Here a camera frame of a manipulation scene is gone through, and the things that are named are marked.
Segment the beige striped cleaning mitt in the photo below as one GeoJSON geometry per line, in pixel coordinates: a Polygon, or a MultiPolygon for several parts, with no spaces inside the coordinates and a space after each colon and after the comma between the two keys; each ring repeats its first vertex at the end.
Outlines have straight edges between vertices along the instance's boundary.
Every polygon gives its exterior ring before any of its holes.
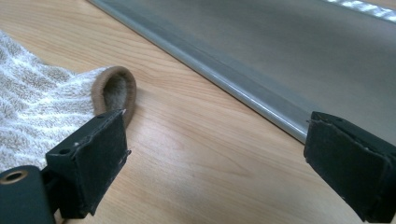
{"type": "Polygon", "coordinates": [[[0,173],[46,166],[45,154],[91,118],[134,113],[137,87],[125,67],[84,73],[49,65],[0,30],[0,173]]]}

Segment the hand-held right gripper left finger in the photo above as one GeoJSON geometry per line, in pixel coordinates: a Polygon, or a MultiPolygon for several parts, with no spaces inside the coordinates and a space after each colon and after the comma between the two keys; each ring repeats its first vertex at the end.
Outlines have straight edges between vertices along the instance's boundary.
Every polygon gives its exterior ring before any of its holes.
{"type": "Polygon", "coordinates": [[[55,209],[64,218],[94,214],[129,154],[121,109],[85,123],[46,154],[55,209]]]}

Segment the grey two-tier rack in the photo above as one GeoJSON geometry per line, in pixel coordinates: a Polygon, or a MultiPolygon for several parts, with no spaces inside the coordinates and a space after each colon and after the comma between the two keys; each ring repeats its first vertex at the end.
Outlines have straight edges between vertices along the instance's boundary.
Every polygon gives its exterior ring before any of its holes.
{"type": "Polygon", "coordinates": [[[396,146],[396,7],[365,0],[89,0],[299,140],[310,115],[396,146]]]}

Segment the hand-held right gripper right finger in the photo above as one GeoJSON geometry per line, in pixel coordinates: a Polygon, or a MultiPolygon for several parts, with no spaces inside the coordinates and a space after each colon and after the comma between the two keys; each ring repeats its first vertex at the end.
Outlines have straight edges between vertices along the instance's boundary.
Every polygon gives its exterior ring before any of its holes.
{"type": "Polygon", "coordinates": [[[370,223],[396,216],[396,146],[336,116],[311,114],[306,162],[370,223]]]}

